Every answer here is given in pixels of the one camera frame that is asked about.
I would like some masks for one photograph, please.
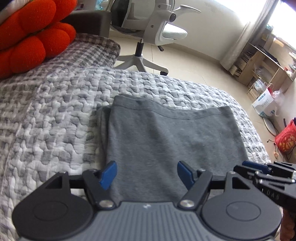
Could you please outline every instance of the gray and white quilt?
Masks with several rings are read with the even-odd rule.
[[[228,105],[251,161],[270,162],[242,107],[219,89],[150,73],[112,69],[120,47],[79,34],[38,68],[0,82],[0,238],[15,240],[13,208],[56,172],[100,168],[97,107],[126,93],[199,110]]]

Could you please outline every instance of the chair armrest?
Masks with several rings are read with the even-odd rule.
[[[198,10],[197,8],[191,7],[191,6],[187,6],[187,5],[180,5],[179,8],[174,10],[174,13],[178,16],[181,16],[185,13],[190,13],[190,12],[194,12],[194,13],[201,13],[200,10]]]
[[[107,11],[73,11],[61,22],[71,24],[76,32],[109,37],[111,13]]]

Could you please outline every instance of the chair base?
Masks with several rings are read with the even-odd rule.
[[[117,60],[123,61],[122,64],[116,66],[115,68],[117,69],[127,69],[133,65],[135,65],[140,72],[147,72],[146,67],[151,68],[151,69],[156,69],[160,71],[161,75],[167,75],[168,74],[168,69],[155,64],[148,59],[145,59],[143,57],[142,51],[143,51],[143,41],[141,40],[137,44],[136,48],[136,53],[134,55],[124,55],[124,56],[119,56]]]

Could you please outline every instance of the circular black disk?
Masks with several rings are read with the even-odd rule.
[[[235,190],[209,199],[201,210],[209,228],[235,240],[255,240],[276,232],[279,208],[256,190]]]
[[[46,190],[32,193],[12,213],[12,221],[22,237],[53,241],[69,238],[92,219],[91,205],[84,199]]]

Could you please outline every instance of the metal screw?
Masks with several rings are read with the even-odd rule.
[[[182,207],[193,207],[193,206],[194,206],[194,202],[191,201],[191,200],[182,200],[182,201],[180,202],[180,205],[181,205]]]
[[[114,205],[114,202],[111,200],[102,200],[99,205],[103,208],[111,208]]]

